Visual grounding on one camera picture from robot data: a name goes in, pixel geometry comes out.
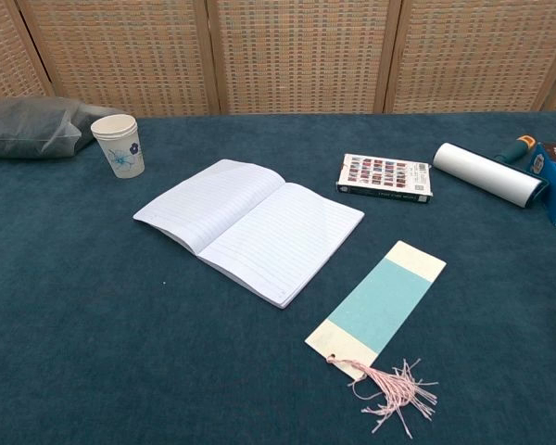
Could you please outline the open lined white notebook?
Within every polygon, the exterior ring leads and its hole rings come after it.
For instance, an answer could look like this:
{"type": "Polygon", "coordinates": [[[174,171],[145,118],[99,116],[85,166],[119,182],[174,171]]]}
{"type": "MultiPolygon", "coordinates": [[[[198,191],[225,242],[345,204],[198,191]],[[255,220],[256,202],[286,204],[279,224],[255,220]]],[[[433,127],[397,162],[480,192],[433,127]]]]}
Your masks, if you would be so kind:
{"type": "Polygon", "coordinates": [[[364,214],[256,164],[221,159],[134,214],[284,309],[364,214]]]}

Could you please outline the small box with colourful print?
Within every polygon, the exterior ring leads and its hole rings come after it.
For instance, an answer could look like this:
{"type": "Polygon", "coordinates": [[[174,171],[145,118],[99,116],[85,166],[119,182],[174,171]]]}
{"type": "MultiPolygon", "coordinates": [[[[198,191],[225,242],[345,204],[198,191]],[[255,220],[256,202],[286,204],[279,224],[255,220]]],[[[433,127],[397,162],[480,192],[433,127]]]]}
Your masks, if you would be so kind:
{"type": "Polygon", "coordinates": [[[428,163],[349,153],[344,155],[336,188],[340,193],[417,203],[433,197],[428,163]]]}

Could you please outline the cream and turquoise tasselled bookmark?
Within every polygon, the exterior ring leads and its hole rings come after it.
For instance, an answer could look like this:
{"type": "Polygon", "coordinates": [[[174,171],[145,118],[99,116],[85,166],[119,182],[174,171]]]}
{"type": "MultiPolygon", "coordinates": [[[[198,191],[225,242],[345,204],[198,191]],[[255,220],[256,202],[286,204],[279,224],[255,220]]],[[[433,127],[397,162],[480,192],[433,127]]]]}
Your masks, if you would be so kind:
{"type": "Polygon", "coordinates": [[[376,385],[378,391],[370,396],[355,395],[362,401],[380,400],[361,410],[376,417],[373,431],[395,415],[410,436],[404,407],[414,407],[427,420],[435,413],[437,397],[429,390],[433,384],[412,374],[416,362],[404,360],[390,373],[373,363],[445,267],[441,259],[399,240],[305,339],[352,378],[351,389],[366,379],[376,385]]]}

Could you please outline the teal velvet tablecloth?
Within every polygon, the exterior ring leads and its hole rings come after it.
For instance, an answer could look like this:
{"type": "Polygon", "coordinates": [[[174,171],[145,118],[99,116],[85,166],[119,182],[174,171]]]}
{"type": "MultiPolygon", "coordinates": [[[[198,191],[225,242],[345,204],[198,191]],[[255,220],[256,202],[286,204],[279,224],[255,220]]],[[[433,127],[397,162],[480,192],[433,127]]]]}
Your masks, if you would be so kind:
{"type": "Polygon", "coordinates": [[[142,119],[145,172],[100,147],[0,159],[0,445],[556,445],[556,227],[433,171],[416,203],[343,195],[345,153],[491,156],[556,112],[142,119]],[[133,215],[219,159],[364,212],[285,309],[133,215]],[[438,403],[382,426],[305,337],[399,240],[446,268],[376,360],[438,403]]]}

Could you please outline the white floral paper cup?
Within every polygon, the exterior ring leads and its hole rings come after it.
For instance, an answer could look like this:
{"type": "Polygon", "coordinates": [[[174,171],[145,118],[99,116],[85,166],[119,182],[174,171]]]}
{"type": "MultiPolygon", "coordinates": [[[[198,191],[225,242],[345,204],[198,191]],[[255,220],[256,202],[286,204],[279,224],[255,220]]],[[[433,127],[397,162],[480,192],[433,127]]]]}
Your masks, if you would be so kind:
{"type": "Polygon", "coordinates": [[[92,123],[91,131],[116,177],[130,179],[145,170],[134,116],[115,114],[103,117],[92,123]]]}

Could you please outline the grey plastic bag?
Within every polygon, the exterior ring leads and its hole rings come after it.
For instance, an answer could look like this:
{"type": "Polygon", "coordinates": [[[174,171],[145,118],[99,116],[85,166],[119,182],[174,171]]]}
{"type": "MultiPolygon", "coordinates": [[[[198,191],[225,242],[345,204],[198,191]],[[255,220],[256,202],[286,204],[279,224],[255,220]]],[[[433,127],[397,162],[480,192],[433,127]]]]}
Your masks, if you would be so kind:
{"type": "Polygon", "coordinates": [[[0,159],[72,158],[94,140],[94,121],[121,113],[58,96],[0,98],[0,159]]]}

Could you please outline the woven wooden folding screen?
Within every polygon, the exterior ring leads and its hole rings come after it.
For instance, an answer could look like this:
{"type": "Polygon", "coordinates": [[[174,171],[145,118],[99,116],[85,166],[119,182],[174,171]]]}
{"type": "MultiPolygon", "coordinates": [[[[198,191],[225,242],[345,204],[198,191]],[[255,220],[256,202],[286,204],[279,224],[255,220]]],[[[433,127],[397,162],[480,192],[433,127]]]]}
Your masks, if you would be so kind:
{"type": "Polygon", "coordinates": [[[0,0],[0,97],[141,117],[556,110],[556,0],[0,0]]]}

